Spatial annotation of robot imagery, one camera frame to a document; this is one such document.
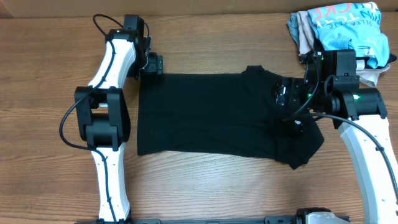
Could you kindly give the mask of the black t-shirt with logo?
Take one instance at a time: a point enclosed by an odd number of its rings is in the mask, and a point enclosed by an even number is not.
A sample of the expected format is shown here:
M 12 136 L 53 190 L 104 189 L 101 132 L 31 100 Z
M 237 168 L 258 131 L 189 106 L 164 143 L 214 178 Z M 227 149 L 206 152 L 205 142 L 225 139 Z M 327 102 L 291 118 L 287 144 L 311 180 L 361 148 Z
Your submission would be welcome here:
M 260 66 L 235 74 L 144 75 L 137 152 L 231 154 L 273 159 L 296 169 L 324 142 L 311 118 L 289 119 L 274 87 L 281 76 Z

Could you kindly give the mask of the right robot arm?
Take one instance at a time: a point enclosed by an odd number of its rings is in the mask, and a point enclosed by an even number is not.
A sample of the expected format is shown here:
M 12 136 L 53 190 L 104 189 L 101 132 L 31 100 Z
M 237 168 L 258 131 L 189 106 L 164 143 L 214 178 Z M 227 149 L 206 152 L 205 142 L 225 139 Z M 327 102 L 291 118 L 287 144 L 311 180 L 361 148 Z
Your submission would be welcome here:
M 276 104 L 293 110 L 289 119 L 332 119 L 354 165 L 365 223 L 397 223 L 397 160 L 381 93 L 360 88 L 354 50 L 311 50 L 300 61 L 304 77 L 282 77 Z

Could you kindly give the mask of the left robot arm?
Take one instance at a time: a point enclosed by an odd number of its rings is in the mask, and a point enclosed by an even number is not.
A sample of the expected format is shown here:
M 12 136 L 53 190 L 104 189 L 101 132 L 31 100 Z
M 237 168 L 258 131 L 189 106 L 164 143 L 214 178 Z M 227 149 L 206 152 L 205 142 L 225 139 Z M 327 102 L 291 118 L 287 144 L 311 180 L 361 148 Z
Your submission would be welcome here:
M 124 177 L 131 121 L 123 86 L 128 77 L 160 75 L 163 58 L 151 52 L 149 26 L 137 15 L 126 15 L 120 28 L 104 39 L 102 63 L 89 84 L 75 90 L 73 107 L 84 149 L 96 166 L 100 206 L 95 222 L 132 223 Z

